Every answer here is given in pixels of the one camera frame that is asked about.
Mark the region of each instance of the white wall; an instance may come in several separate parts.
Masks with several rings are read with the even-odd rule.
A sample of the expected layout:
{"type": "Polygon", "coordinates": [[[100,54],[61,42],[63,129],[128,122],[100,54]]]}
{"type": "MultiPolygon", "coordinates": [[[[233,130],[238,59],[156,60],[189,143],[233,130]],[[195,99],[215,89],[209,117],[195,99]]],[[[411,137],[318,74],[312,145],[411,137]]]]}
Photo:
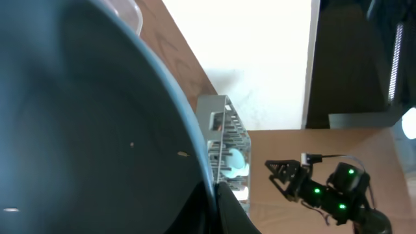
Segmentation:
{"type": "Polygon", "coordinates": [[[231,98],[247,129],[301,128],[311,0],[164,3],[216,91],[231,98]]]}

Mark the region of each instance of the wire rack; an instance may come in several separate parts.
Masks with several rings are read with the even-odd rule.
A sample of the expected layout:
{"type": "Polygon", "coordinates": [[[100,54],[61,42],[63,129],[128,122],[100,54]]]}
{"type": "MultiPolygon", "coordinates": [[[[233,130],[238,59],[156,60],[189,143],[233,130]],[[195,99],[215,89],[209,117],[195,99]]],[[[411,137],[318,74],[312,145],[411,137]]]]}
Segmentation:
{"type": "MultiPolygon", "coordinates": [[[[208,157],[216,183],[226,182],[231,190],[238,191],[247,187],[250,191],[250,174],[227,178],[221,171],[230,170],[225,159],[230,157],[230,149],[237,149],[243,155],[246,164],[251,165],[251,140],[237,111],[227,96],[201,96],[196,110],[202,134],[207,142],[208,157]]],[[[250,192],[247,200],[241,200],[242,208],[248,214],[250,192]]]]}

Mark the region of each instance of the robotic arm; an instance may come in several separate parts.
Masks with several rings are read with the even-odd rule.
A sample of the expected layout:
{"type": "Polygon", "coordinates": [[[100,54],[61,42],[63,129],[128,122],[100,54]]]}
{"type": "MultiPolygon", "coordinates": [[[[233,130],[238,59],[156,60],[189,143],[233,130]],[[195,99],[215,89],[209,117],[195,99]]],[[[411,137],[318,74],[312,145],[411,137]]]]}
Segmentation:
{"type": "Polygon", "coordinates": [[[272,172],[269,180],[290,202],[302,200],[301,204],[309,209],[319,208],[335,219],[337,225],[353,221],[355,233],[392,233],[389,219],[375,207],[371,208],[365,197],[370,187],[370,175],[366,171],[340,162],[325,185],[311,179],[313,164],[336,156],[302,154],[302,163],[266,161],[266,167],[272,172]],[[287,184],[287,188],[284,190],[276,180],[287,184]]]}

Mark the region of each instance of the black object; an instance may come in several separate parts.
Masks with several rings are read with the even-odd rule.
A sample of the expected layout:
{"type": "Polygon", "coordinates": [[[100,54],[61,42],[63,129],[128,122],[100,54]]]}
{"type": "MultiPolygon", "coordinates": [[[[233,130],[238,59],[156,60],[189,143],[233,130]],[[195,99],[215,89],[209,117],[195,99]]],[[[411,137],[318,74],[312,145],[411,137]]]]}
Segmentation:
{"type": "Polygon", "coordinates": [[[0,35],[0,233],[258,233],[176,80],[101,3],[5,1],[0,35]]]}
{"type": "Polygon", "coordinates": [[[302,204],[306,202],[310,206],[304,204],[309,209],[320,208],[335,219],[337,225],[351,220],[361,234],[391,233],[388,218],[369,206],[365,192],[370,176],[363,170],[341,162],[328,178],[327,185],[321,185],[311,179],[313,164],[302,166],[300,162],[290,160],[266,161],[265,165],[272,172],[269,180],[289,201],[302,200],[302,204]],[[276,180],[287,188],[283,189],[276,180]]]}

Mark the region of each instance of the white plastic container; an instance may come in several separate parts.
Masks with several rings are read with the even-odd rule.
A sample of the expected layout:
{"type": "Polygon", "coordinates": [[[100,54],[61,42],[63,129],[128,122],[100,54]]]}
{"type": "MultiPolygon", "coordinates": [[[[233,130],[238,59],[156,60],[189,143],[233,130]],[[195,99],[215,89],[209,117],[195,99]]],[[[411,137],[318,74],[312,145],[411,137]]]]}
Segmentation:
{"type": "Polygon", "coordinates": [[[143,15],[134,0],[101,0],[110,10],[122,19],[137,36],[143,26],[143,15]]]}

